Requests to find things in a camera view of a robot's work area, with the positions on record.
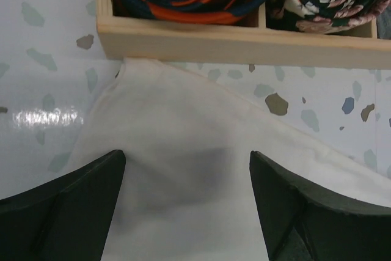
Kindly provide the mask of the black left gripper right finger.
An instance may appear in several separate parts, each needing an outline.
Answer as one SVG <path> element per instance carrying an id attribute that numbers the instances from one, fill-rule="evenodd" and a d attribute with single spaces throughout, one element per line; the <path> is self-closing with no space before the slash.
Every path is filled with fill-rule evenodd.
<path id="1" fill-rule="evenodd" d="M 269 260 L 390 260 L 390 208 L 324 188 L 260 152 L 249 170 Z"/>

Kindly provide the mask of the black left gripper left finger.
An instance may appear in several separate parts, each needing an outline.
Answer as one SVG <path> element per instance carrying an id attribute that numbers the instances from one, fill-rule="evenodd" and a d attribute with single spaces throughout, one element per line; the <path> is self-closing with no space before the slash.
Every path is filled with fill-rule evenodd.
<path id="1" fill-rule="evenodd" d="M 100 260 L 126 159 L 113 150 L 1 200 L 1 260 Z"/>

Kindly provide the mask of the white floral print t-shirt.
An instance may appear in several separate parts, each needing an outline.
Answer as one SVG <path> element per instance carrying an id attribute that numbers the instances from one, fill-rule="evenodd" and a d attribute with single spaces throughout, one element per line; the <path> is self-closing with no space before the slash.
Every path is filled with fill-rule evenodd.
<path id="1" fill-rule="evenodd" d="M 103 260 L 269 260 L 250 154 L 390 208 L 390 180 L 199 75 L 127 60 L 85 120 L 70 170 L 126 156 Z"/>

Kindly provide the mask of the wooden compartment organizer box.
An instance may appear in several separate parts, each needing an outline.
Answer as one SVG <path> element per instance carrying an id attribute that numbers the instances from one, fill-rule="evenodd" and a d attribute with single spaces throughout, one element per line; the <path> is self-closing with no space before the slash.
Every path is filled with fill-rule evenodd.
<path id="1" fill-rule="evenodd" d="M 289 65 L 388 70 L 390 41 L 371 22 L 341 35 L 277 31 L 260 7 L 243 26 L 182 24 L 118 17 L 112 0 L 96 0 L 97 33 L 105 55 L 175 62 Z"/>

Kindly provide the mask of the grey folded cloth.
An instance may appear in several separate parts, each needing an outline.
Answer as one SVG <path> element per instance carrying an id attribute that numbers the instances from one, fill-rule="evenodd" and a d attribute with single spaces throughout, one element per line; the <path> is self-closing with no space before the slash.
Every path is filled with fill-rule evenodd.
<path id="1" fill-rule="evenodd" d="M 377 35 L 379 39 L 391 39 L 391 9 L 390 6 L 376 19 Z"/>

